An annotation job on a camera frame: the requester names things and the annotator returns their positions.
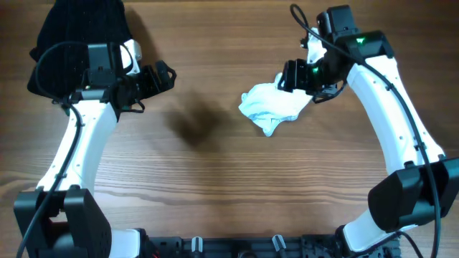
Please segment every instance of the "black cloth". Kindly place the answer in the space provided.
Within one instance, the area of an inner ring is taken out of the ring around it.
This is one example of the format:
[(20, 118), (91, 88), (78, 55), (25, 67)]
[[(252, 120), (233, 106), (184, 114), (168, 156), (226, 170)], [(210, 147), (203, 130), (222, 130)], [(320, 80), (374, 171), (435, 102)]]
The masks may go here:
[[(57, 0), (44, 21), (37, 46), (30, 56), (38, 62), (52, 45), (64, 41), (88, 44), (132, 39), (121, 0)], [(89, 67), (87, 47), (64, 45), (46, 55), (39, 71), (39, 83), (48, 93), (64, 97), (75, 91)], [(42, 95), (32, 72), (27, 89)]]

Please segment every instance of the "white cloth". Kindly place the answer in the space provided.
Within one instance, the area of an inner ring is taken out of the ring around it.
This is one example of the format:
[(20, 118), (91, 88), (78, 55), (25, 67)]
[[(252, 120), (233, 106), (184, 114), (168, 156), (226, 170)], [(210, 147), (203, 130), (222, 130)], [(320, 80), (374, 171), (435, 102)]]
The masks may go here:
[[(309, 36), (308, 64), (317, 62), (326, 53), (322, 43), (314, 36)], [(243, 93), (239, 106), (242, 114), (260, 126), (267, 137), (281, 122), (296, 120), (312, 98), (304, 90), (293, 90), (292, 93), (278, 90), (281, 77), (282, 73), (276, 75), (273, 83), (256, 85), (248, 93)]]

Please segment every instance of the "brown background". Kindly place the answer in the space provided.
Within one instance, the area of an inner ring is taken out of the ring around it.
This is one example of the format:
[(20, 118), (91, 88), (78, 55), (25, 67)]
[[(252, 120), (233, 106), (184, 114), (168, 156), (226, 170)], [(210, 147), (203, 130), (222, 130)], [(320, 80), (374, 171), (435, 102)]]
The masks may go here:
[[(19, 191), (44, 175), (67, 125), (49, 100), (27, 92), (29, 50), (50, 4), (0, 6), (0, 256), (21, 239), (12, 211)], [(298, 1), (310, 23), (345, 1)], [(363, 31), (392, 44), (411, 100), (449, 156), (459, 156), (459, 2), (349, 2)], [(268, 237), (331, 233), (366, 209), (386, 175), (377, 137), (347, 89), (273, 137), (244, 117), (240, 95), (304, 58), (304, 31), (289, 1), (126, 3), (144, 64), (156, 56), (179, 77), (170, 92), (123, 114), (100, 162), (95, 198), (113, 228), (151, 236)], [(432, 224), (411, 231), (430, 255)], [(405, 257), (414, 252), (402, 242)], [(443, 219), (440, 257), (459, 252), (459, 206)]]

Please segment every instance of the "black fabric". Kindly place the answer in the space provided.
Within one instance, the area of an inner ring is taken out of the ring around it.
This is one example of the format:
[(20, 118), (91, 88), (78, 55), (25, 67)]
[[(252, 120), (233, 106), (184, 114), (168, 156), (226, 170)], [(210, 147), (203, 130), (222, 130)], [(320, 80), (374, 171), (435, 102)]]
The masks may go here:
[[(122, 43), (129, 39), (132, 35), (121, 0), (56, 0), (30, 56), (38, 62), (48, 48), (63, 41), (94, 44)], [(64, 97), (81, 83), (83, 71), (88, 67), (86, 47), (65, 45), (47, 54), (40, 67), (39, 83), (52, 95)], [(42, 95), (35, 83), (35, 72), (34, 69), (27, 89)]]

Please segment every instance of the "wooden floor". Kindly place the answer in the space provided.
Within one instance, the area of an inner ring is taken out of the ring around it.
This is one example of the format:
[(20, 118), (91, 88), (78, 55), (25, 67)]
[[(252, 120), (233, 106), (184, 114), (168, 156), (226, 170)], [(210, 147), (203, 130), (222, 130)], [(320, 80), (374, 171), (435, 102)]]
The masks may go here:
[[(52, 2), (0, 6), (0, 257), (20, 242), (13, 202), (44, 175), (67, 125), (29, 93), (29, 50)], [(345, 1), (298, 1), (313, 22)], [(352, 1), (363, 31), (381, 29), (425, 126), (459, 156), (459, 2)], [(176, 87), (123, 114), (100, 162), (95, 198), (111, 226), (151, 236), (327, 234), (366, 209), (384, 159), (354, 93), (309, 104), (271, 138), (238, 110), (240, 95), (304, 58), (289, 1), (126, 3), (144, 64), (159, 56)], [(411, 231), (430, 255), (432, 224)], [(404, 257), (414, 257), (405, 240)], [(443, 219), (440, 257), (459, 256), (459, 205)]]

